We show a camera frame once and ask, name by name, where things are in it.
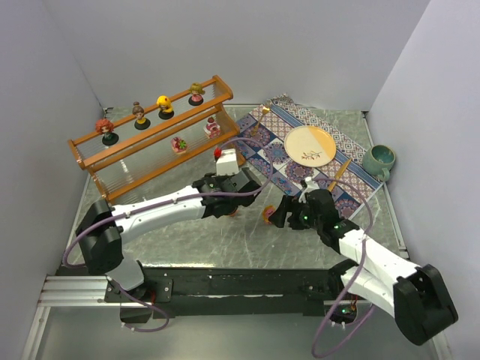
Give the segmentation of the pink bear sunflower toy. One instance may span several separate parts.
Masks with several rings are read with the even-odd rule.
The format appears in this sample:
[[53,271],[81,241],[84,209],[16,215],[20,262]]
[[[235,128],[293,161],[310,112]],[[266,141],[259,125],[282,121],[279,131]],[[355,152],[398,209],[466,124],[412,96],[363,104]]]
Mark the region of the pink bear sunflower toy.
[[262,219],[266,224],[270,224],[269,218],[275,213],[276,208],[273,205],[266,206],[262,211]]

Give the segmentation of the pink bear cake toy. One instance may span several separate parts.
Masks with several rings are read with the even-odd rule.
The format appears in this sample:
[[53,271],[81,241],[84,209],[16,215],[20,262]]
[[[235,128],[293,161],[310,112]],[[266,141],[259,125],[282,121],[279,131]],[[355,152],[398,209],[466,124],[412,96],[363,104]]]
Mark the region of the pink bear cake toy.
[[212,116],[207,118],[203,131],[208,139],[214,139],[221,135],[221,127]]

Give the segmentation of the pink bear donut toy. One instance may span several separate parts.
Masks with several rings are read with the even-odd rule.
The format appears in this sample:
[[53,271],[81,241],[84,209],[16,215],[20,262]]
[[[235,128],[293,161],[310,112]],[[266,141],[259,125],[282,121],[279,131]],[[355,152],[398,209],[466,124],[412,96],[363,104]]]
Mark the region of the pink bear donut toy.
[[181,137],[174,137],[172,140],[171,140],[171,146],[172,146],[172,150],[177,154],[181,154],[183,152],[186,152],[187,149],[188,149],[188,144],[187,142],[182,139]]

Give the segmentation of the blonde pink dress figurine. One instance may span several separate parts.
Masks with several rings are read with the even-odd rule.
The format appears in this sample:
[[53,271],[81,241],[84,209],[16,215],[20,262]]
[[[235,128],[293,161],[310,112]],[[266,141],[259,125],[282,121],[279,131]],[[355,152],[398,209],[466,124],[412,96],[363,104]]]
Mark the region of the blonde pink dress figurine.
[[189,93],[190,97],[188,99],[188,103],[191,106],[199,106],[203,103],[203,95],[205,94],[205,91],[200,83],[192,83],[189,88]]

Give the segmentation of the brown hair yellow figurine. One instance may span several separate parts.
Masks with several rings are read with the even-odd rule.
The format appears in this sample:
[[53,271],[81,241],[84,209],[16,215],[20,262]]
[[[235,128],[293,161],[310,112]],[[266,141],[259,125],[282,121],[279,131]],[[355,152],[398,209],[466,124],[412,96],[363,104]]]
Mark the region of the brown hair yellow figurine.
[[138,101],[133,103],[132,115],[135,117],[134,127],[139,130],[145,130],[150,127],[150,120],[145,117],[145,110]]

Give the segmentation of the red hair green figurine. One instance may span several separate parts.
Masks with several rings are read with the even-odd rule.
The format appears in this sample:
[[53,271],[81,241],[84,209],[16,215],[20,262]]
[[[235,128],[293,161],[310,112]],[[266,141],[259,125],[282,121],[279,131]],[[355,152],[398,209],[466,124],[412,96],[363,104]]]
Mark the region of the red hair green figurine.
[[105,146],[113,146],[119,141],[119,136],[114,132],[113,123],[107,118],[96,121],[95,131],[101,135],[101,142]]

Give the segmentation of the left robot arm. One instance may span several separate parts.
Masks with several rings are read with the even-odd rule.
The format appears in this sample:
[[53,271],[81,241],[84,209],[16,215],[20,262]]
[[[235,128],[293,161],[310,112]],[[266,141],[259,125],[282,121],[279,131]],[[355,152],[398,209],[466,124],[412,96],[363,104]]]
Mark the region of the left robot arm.
[[234,175],[209,173],[145,202],[111,206],[98,200],[76,228],[85,267],[90,275],[106,275],[123,290],[134,290],[144,283],[145,275],[140,262],[125,253],[128,242],[171,224],[230,215],[251,205],[261,187],[260,180],[242,168]]

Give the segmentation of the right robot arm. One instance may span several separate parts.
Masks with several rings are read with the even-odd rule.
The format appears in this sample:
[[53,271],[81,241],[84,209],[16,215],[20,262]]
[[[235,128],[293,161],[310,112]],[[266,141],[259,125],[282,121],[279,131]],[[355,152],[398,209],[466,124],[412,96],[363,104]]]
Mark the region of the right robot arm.
[[422,345],[458,321],[439,270],[401,258],[342,218],[327,190],[283,196],[268,222],[315,230],[324,245],[346,258],[329,271],[331,291],[347,289],[382,309],[411,343]]

